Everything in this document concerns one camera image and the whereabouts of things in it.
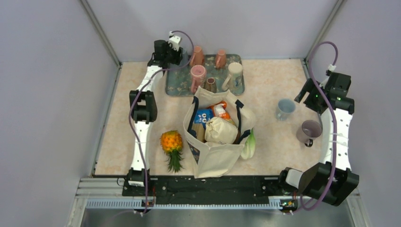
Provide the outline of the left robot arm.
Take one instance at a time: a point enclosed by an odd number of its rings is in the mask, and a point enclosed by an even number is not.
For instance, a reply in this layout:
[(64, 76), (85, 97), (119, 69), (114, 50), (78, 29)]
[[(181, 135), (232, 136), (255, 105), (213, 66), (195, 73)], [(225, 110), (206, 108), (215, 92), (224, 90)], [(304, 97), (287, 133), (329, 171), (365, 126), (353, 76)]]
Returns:
[(179, 37), (170, 40), (156, 40), (154, 52), (147, 64), (146, 74), (137, 89), (130, 91), (129, 124), (134, 132), (134, 156), (127, 174), (128, 185), (139, 195), (150, 193), (152, 183), (146, 179), (149, 167), (146, 145), (153, 122), (157, 119), (157, 104), (154, 91), (168, 67), (179, 65), (183, 58), (183, 48)]

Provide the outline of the light blue mug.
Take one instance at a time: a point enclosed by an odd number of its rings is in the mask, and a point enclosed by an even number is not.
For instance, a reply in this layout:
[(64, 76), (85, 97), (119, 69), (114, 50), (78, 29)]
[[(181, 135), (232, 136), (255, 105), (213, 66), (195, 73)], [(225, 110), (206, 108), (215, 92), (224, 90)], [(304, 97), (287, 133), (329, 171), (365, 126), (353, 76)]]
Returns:
[(275, 116), (280, 121), (285, 121), (296, 109), (294, 101), (284, 98), (279, 100)]

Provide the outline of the brown striped mug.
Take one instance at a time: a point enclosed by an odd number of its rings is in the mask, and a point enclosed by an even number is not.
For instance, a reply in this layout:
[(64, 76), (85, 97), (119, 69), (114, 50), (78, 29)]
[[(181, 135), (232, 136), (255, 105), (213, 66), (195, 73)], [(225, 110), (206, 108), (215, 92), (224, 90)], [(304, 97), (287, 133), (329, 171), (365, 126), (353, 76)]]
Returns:
[(208, 78), (204, 84), (204, 89), (216, 93), (217, 92), (217, 86), (216, 86), (216, 80), (214, 77)]

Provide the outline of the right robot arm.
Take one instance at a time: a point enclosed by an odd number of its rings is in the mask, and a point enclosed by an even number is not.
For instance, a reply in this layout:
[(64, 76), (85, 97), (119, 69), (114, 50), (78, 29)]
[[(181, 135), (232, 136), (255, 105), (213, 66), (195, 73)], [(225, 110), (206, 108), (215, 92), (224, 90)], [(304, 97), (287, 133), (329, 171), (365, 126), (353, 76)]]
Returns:
[(304, 104), (321, 117), (323, 141), (319, 161), (306, 171), (285, 168), (277, 188), (284, 195), (293, 191), (313, 199), (324, 195), (324, 203), (339, 206), (359, 184), (359, 175), (352, 173), (349, 162), (349, 125), (355, 101), (347, 97), (349, 75), (329, 70), (326, 75), (319, 87), (308, 79), (294, 99), (299, 103), (307, 95)]

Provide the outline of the white ceramic mug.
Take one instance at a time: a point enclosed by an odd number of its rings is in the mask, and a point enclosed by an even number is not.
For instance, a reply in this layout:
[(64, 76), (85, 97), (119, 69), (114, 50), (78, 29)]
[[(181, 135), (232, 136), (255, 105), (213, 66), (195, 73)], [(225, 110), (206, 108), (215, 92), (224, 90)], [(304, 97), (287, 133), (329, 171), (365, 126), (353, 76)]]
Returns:
[(183, 48), (182, 59), (181, 59), (181, 62), (180, 62), (179, 66), (182, 67), (182, 66), (186, 65), (188, 61), (189, 61), (188, 52), (187, 52), (187, 50), (185, 48)]

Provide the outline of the mauve purple mug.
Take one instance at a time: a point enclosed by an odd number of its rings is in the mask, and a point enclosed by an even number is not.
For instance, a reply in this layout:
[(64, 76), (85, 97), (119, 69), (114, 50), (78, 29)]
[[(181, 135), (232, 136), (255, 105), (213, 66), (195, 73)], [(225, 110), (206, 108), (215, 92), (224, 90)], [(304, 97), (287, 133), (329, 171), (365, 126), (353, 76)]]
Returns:
[(299, 142), (310, 148), (314, 144), (314, 139), (321, 136), (322, 131), (323, 129), (319, 122), (306, 120), (297, 129), (296, 138)]

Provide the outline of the cream canvas tote bag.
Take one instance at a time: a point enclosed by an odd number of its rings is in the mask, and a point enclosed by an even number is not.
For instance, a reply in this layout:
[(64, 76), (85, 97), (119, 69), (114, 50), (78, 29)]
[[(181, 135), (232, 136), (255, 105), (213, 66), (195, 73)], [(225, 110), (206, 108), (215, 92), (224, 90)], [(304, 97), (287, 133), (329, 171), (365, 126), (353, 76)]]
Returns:
[[(205, 139), (199, 140), (196, 137), (197, 132), (193, 123), (196, 111), (206, 109), (221, 101), (227, 103), (226, 111), (238, 128), (236, 140), (233, 144), (207, 142)], [(193, 156), (194, 177), (220, 177), (227, 174), (236, 161), (241, 158), (244, 144), (251, 129), (256, 125), (256, 121), (253, 111), (230, 91), (212, 93), (203, 88), (198, 88), (193, 97), (192, 105), (183, 120), (185, 139)]]

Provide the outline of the pink patterned mug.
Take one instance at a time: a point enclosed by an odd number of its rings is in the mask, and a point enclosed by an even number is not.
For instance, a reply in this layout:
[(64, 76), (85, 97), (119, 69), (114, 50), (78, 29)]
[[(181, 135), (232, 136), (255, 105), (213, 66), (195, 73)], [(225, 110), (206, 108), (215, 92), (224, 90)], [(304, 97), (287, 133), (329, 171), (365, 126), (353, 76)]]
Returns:
[(205, 82), (207, 71), (202, 65), (194, 65), (190, 70), (190, 75), (192, 79), (191, 92), (194, 94), (198, 87), (201, 87)]

